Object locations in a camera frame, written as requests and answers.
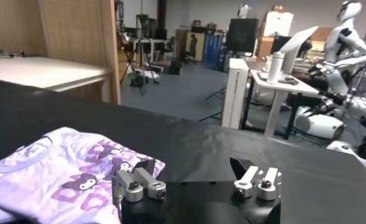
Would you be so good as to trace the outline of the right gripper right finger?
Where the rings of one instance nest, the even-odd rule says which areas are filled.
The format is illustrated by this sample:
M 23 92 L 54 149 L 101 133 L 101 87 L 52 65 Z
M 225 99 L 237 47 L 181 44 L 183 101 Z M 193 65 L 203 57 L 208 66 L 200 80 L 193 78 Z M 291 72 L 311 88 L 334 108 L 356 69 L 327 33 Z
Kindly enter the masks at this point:
M 281 198 L 282 173 L 279 168 L 269 167 L 266 171 L 249 160 L 230 158 L 230 166 L 236 177 L 233 183 L 233 197 L 245 200 L 256 197 L 264 201 Z

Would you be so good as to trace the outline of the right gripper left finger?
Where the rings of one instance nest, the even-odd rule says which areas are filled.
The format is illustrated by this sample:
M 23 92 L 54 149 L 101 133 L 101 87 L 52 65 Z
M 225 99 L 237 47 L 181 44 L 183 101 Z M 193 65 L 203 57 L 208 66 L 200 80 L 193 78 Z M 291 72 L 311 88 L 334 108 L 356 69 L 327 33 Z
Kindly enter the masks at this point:
M 111 176 L 114 199 L 124 198 L 128 202 L 141 201 L 145 194 L 154 200 L 164 200 L 167 195 L 166 183 L 154 176 L 156 160 L 139 162 L 131 172 L 115 169 Z

